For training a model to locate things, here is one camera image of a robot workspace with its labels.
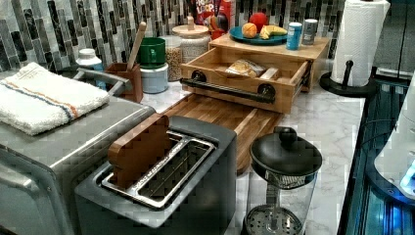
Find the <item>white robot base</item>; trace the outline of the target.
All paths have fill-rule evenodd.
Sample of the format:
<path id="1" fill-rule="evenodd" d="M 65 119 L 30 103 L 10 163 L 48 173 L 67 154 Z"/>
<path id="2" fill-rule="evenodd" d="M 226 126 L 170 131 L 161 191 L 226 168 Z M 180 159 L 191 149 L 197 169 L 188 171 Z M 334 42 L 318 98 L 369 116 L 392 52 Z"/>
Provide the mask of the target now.
<path id="1" fill-rule="evenodd" d="M 411 78 L 396 127 L 374 161 L 375 169 L 407 199 L 414 200 L 415 77 Z"/>

